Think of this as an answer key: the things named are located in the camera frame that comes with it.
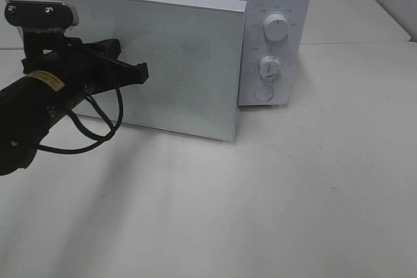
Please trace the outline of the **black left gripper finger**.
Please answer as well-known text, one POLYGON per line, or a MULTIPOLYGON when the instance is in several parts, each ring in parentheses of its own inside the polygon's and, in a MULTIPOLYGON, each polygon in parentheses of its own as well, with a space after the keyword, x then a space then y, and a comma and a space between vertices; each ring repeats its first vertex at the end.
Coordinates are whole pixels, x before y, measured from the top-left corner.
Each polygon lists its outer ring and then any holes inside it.
POLYGON ((104 77, 104 86, 107 89, 141 85, 149 78, 147 63, 131 65, 118 60, 106 60, 109 73, 104 77))
POLYGON ((92 57, 101 61, 117 61, 121 54, 120 41, 115 38, 86 43, 85 48, 92 57))

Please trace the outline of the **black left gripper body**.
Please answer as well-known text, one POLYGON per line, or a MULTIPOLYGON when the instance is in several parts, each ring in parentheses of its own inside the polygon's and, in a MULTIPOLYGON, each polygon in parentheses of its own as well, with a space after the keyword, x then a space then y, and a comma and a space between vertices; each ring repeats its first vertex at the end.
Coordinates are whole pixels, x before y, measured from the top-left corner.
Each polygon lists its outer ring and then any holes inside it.
POLYGON ((81 96, 108 89, 103 43, 84 44, 62 32, 24 31, 22 96, 81 96))

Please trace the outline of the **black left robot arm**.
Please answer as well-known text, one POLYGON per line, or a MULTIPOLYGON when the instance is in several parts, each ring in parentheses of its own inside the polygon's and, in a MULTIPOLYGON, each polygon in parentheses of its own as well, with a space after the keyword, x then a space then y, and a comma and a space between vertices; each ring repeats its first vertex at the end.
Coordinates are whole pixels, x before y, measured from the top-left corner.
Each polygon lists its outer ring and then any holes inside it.
POLYGON ((124 115, 121 88, 143 84, 146 63, 118 60, 120 42, 108 39, 84 44, 63 33, 23 34, 23 77, 1 90, 1 175, 26 169, 41 150, 54 154, 81 154, 112 139, 124 115), (73 111, 90 103, 109 127, 105 135, 87 129, 73 111), (42 145, 50 129, 63 117, 93 140, 77 149, 42 145))

